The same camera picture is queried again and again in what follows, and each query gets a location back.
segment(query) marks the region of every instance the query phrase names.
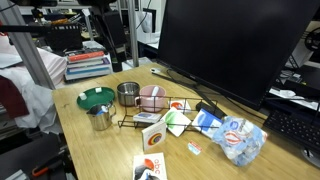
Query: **label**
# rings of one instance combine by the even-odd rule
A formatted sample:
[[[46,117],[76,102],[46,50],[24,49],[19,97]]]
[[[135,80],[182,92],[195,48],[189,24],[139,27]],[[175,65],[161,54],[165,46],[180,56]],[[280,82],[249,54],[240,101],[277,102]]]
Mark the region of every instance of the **label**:
[[[239,126],[239,123],[238,123],[237,121],[232,121],[232,122],[230,123],[230,128],[231,128],[232,130],[238,129],[238,126]]]
[[[201,148],[198,144],[196,144],[195,142],[193,142],[193,141],[190,141],[190,142],[188,143],[188,149],[189,149],[191,152],[193,152],[193,154],[195,154],[195,155],[199,155],[200,152],[202,151],[202,148]]]

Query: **food packet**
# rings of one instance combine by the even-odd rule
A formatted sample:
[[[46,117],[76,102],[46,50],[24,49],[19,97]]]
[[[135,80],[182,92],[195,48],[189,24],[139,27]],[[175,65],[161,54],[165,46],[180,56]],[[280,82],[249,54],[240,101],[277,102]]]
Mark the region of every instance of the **food packet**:
[[[250,163],[260,152],[267,133],[250,121],[233,116],[213,134],[213,142],[220,144],[225,155],[237,166]]]

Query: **pink mug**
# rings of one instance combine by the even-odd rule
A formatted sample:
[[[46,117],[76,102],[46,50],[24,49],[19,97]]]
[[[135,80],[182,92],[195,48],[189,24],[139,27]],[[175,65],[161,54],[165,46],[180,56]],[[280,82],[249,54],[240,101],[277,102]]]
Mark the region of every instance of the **pink mug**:
[[[166,90],[158,85],[149,85],[140,89],[135,98],[135,106],[148,112],[158,112],[164,107]]]

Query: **green plate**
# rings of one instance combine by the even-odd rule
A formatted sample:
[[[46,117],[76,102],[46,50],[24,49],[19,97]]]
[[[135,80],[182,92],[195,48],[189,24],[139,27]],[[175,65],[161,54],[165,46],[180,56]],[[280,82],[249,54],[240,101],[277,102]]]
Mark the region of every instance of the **green plate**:
[[[96,88],[86,90],[85,93],[87,99],[81,100],[78,96],[77,104],[86,110],[89,110],[92,106],[96,104],[107,104],[108,102],[114,100],[114,91],[107,87],[101,87],[101,92],[96,93]]]

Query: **desk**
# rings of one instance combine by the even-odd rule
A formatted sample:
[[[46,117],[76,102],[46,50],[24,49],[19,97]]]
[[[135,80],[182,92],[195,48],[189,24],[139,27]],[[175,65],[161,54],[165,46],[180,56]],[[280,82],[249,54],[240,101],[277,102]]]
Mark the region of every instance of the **desk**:
[[[93,87],[106,86],[116,90],[117,85],[124,81],[135,81],[141,87],[158,84],[166,89],[168,96],[199,98],[187,88],[151,75],[151,67],[159,67],[166,72],[164,67],[151,63],[53,91],[56,109],[80,180],[132,179],[133,156],[157,152],[164,153],[168,179],[310,180],[320,177],[319,169],[302,157],[297,145],[265,128],[269,134],[267,142],[256,159],[244,167],[233,165],[219,145],[198,132],[186,131],[177,138],[167,131],[163,143],[143,152],[142,129],[119,128],[114,124],[105,131],[94,131],[86,111],[76,104],[79,93]],[[218,100],[218,106],[228,115],[247,118],[262,127],[262,120],[244,113],[223,97],[211,98]],[[118,100],[115,100],[115,106],[117,115],[113,118],[114,123],[122,120],[125,113]],[[198,156],[187,148],[191,140],[202,147]]]

